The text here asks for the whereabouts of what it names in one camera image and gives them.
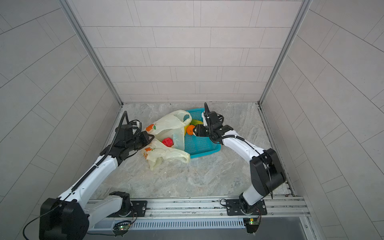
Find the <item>blue basket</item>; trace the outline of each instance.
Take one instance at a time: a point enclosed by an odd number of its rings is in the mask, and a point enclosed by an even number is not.
[[[201,113],[204,112],[204,108],[196,108],[188,110],[192,116],[192,119],[203,121]],[[191,155],[191,158],[206,156],[220,151],[221,145],[214,144],[208,137],[196,137],[195,135],[185,135],[184,148],[187,153]]]

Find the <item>stone surface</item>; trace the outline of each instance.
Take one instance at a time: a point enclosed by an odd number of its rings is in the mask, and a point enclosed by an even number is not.
[[[202,107],[203,103],[125,104],[118,119],[127,111],[129,120],[140,120],[144,129],[170,112]],[[211,111],[224,116],[224,124],[256,146],[268,149],[270,142],[257,107],[255,103],[209,103]],[[131,198],[238,196],[250,183],[249,164],[225,146],[217,153],[193,158],[189,164],[163,161],[153,171],[139,152],[114,170],[91,199],[103,199],[112,191],[128,192]],[[283,184],[274,193],[290,191]]]

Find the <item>white plastic bag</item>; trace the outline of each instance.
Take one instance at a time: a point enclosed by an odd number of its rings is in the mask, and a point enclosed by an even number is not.
[[[185,115],[188,115],[189,118],[184,121]],[[172,148],[184,151],[184,127],[189,125],[191,121],[192,117],[189,112],[177,110],[149,125],[146,130],[160,142],[170,137],[173,140]]]
[[[157,139],[153,139],[145,149],[141,150],[141,152],[147,159],[149,169],[151,170],[159,166],[164,159],[168,161],[180,160],[184,163],[189,163],[191,160],[189,153],[172,147],[167,147]]]

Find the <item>tile wall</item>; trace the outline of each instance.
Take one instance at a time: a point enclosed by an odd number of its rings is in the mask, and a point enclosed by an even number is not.
[[[81,177],[118,110],[55,0],[0,1],[1,239],[24,239],[40,205]]]
[[[262,106],[322,239],[384,239],[383,16],[314,0]]]
[[[126,103],[258,101],[302,3],[68,2]]]

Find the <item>red ball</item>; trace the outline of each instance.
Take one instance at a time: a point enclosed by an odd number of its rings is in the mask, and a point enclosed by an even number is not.
[[[172,147],[172,146],[173,146],[173,140],[172,140],[172,138],[170,138],[170,137],[167,137],[166,139],[164,139],[164,140],[162,141],[162,143],[163,143],[165,146],[167,146],[167,147]]]

